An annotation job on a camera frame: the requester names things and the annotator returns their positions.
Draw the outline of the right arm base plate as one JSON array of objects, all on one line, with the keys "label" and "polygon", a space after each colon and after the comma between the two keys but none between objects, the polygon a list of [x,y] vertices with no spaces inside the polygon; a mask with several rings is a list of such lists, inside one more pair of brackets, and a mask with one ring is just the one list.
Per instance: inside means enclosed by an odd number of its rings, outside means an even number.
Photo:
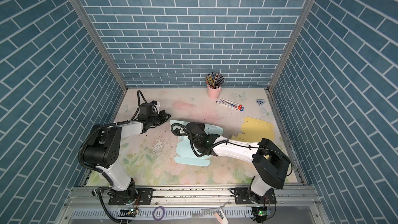
[{"label": "right arm base plate", "polygon": [[236,204],[276,204],[274,189],[269,189],[264,196],[258,196],[248,187],[235,187],[230,189]]}]

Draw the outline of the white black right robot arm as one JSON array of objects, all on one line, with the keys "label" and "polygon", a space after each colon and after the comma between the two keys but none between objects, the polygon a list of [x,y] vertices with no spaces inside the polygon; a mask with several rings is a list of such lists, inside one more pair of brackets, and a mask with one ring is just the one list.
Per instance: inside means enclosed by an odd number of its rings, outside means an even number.
[{"label": "white black right robot arm", "polygon": [[249,193],[264,197],[270,189],[283,189],[289,175],[291,161],[271,140],[263,138],[259,143],[231,140],[214,133],[206,133],[203,123],[182,125],[178,134],[190,141],[198,158],[203,156],[228,157],[252,164],[257,175],[250,184]]}]

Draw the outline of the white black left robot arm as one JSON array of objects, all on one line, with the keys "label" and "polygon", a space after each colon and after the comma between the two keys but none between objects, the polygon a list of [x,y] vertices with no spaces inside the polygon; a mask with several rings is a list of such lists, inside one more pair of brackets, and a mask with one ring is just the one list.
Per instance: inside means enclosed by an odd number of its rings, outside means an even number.
[{"label": "white black left robot arm", "polygon": [[170,118],[170,114],[159,110],[157,101],[152,101],[138,106],[130,120],[93,126],[79,149],[77,158],[82,167],[100,173],[110,184],[108,188],[99,187],[94,193],[98,195],[110,190],[113,198],[119,198],[125,205],[132,204],[138,192],[134,179],[127,175],[119,162],[121,140],[144,134]]}]

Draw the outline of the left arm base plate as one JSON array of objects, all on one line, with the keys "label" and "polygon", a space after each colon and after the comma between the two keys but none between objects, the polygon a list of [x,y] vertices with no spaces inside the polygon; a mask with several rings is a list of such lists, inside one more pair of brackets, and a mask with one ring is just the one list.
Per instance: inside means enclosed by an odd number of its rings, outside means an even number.
[{"label": "left arm base plate", "polygon": [[154,189],[138,188],[126,191],[115,191],[111,189],[107,195],[110,196],[109,205],[150,205]]}]

